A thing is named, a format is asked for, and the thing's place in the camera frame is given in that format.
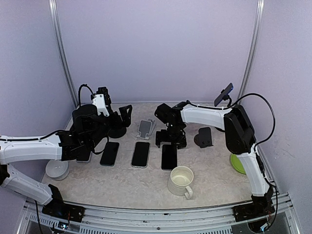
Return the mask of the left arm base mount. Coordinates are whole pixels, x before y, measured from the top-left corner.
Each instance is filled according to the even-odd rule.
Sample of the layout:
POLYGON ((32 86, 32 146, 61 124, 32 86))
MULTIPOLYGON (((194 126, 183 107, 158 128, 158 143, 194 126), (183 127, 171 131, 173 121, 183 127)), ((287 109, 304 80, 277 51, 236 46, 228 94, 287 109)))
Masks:
POLYGON ((46 205, 42 208, 43 214, 79 223, 82 222, 84 212, 84 207, 66 203, 54 204, 50 206, 46 205))

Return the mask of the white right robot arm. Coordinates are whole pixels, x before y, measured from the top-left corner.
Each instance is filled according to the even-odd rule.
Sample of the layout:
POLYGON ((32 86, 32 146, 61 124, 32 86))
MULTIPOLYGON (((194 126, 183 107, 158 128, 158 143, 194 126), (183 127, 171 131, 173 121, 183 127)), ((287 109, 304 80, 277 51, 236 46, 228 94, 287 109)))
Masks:
POLYGON ((258 153, 254 128, 242 105, 233 107, 200 107, 181 102, 174 107, 163 103, 155 110, 155 116, 167 128, 156 132, 156 146, 170 143, 177 149, 187 146, 184 129, 188 123, 203 124, 225 132, 227 149, 242 163, 251 184, 252 200, 249 211, 260 216, 268 209, 273 187, 266 178, 265 168, 258 153))

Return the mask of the phone with purple edge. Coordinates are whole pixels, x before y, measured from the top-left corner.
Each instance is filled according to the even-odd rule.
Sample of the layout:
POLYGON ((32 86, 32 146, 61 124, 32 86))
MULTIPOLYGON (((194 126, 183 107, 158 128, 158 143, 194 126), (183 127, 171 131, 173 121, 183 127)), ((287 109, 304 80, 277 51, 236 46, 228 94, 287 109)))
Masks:
POLYGON ((175 144, 162 146, 161 168, 171 171, 177 166, 177 147, 175 144))

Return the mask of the black gooseneck phone stand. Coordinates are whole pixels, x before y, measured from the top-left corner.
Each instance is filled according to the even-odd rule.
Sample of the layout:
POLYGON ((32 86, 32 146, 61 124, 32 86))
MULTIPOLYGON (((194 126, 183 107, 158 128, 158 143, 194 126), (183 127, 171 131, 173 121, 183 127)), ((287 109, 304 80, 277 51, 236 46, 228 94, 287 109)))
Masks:
POLYGON ((229 93, 227 93, 226 90, 224 89, 224 90, 222 90, 222 92, 221 92, 221 96, 222 96, 222 100, 223 100, 223 101, 227 101, 227 100, 228 100, 227 107, 230 107, 231 104, 232 104, 232 99, 231 99, 229 93))

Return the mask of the silver folding phone stand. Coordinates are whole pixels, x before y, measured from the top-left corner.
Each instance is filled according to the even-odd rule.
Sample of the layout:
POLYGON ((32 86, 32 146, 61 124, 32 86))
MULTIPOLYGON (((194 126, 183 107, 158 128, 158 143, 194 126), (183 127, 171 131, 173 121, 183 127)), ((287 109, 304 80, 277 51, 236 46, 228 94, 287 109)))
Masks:
POLYGON ((154 119, 142 119, 139 122, 137 138, 149 140, 151 134, 153 133, 156 126, 154 119))

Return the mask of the blue-edged phone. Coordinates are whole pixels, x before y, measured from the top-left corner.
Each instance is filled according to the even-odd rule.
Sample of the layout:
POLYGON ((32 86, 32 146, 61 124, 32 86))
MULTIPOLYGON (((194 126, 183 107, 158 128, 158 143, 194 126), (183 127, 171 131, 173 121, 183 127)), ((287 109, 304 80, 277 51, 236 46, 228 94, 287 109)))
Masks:
POLYGON ((229 103, 227 105, 227 107, 230 107, 231 103, 232 103, 232 99, 229 96, 229 93, 233 90, 234 86, 232 83, 229 83, 229 85, 223 89, 219 96, 214 100, 214 106, 216 107, 217 105, 219 105, 222 101, 226 101, 228 100, 229 103))

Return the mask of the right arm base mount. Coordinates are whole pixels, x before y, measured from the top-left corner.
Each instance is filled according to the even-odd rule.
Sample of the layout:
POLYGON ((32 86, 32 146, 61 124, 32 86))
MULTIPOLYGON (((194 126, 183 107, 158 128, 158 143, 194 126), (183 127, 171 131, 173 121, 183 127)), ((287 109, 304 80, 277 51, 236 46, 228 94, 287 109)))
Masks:
POLYGON ((254 219, 262 216, 266 216, 269 213, 274 213, 275 208, 272 204, 264 207, 259 204, 248 203, 243 205, 237 205, 233 207, 234 218, 236 222, 254 219))

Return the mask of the black round-base phone stand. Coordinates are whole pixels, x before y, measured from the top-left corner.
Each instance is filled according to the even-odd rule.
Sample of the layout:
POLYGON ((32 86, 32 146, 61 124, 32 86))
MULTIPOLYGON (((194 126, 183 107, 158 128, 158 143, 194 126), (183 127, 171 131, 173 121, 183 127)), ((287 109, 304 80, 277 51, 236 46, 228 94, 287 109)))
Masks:
POLYGON ((121 138, 126 134, 126 132, 127 132, 126 127, 111 128, 108 131, 108 137, 114 138, 114 139, 121 138))

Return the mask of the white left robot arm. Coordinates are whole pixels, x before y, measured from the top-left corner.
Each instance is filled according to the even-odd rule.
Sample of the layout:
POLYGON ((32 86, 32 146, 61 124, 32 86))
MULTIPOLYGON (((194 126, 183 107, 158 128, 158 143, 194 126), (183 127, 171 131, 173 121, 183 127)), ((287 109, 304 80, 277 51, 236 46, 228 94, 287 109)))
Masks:
POLYGON ((68 131, 56 130, 36 138, 3 136, 0 140, 1 187, 32 198, 59 217, 65 216, 68 205, 63 202, 59 189, 26 176, 12 163, 42 159, 70 161, 100 155, 96 147, 104 138, 111 138, 114 130, 121 130, 125 135, 131 125, 132 109, 131 105, 123 106, 106 116, 95 105, 85 104, 73 111, 73 125, 68 131))

